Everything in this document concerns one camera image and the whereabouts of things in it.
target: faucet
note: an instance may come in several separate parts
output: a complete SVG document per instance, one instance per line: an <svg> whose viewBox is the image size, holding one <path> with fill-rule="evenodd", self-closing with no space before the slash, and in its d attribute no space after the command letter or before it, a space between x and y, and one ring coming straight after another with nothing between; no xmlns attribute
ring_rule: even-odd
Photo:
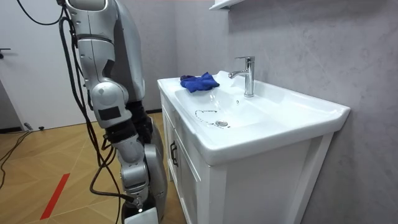
<svg viewBox="0 0 398 224"><path fill-rule="evenodd" d="M244 87L244 96L245 97L253 97L254 96L254 56L248 57L237 57L235 59L244 58L246 62L246 69L231 72L228 74L229 78L235 78L237 75L245 76L245 87Z"/></svg>

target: drain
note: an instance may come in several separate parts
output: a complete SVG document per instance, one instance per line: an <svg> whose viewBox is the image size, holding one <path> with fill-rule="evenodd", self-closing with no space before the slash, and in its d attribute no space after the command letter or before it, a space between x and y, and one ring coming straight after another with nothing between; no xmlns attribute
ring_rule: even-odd
<svg viewBox="0 0 398 224"><path fill-rule="evenodd" d="M226 121L216 121L216 125L220 127L225 127L228 125Z"/></svg>

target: shelf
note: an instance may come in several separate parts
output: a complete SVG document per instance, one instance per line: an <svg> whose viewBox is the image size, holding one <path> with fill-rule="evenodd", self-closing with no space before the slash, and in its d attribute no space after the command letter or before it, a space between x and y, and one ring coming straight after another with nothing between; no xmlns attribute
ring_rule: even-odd
<svg viewBox="0 0 398 224"><path fill-rule="evenodd" d="M229 9L230 6L233 4L239 3L244 0L216 0L214 5L211 6L210 10L217 10L217 9Z"/></svg>

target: textured wall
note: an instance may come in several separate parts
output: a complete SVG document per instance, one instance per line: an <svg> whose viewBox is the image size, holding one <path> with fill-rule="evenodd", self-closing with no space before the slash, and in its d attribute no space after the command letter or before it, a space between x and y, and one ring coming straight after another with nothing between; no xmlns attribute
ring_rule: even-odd
<svg viewBox="0 0 398 224"><path fill-rule="evenodd" d="M146 110L159 109L157 80L177 76L175 7L173 1L122 0L141 37L142 66L146 84Z"/></svg>
<svg viewBox="0 0 398 224"><path fill-rule="evenodd" d="M398 223L398 2L176 2L178 75L236 70L352 108L302 223Z"/></svg>

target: red stripe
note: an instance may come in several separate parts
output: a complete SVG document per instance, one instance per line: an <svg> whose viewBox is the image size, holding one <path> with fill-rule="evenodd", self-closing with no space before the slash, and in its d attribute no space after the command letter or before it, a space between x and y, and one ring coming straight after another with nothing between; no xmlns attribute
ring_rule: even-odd
<svg viewBox="0 0 398 224"><path fill-rule="evenodd" d="M47 207L45 208L42 217L40 218L40 220L43 220L45 218L50 217L52 210L55 207L55 204L57 204L58 202L58 198L60 198L63 187L65 186L65 184L67 183L67 180L69 178L70 174L64 174L57 186L57 188L54 191L54 194L52 194L52 197L49 201L49 203L47 204Z"/></svg>

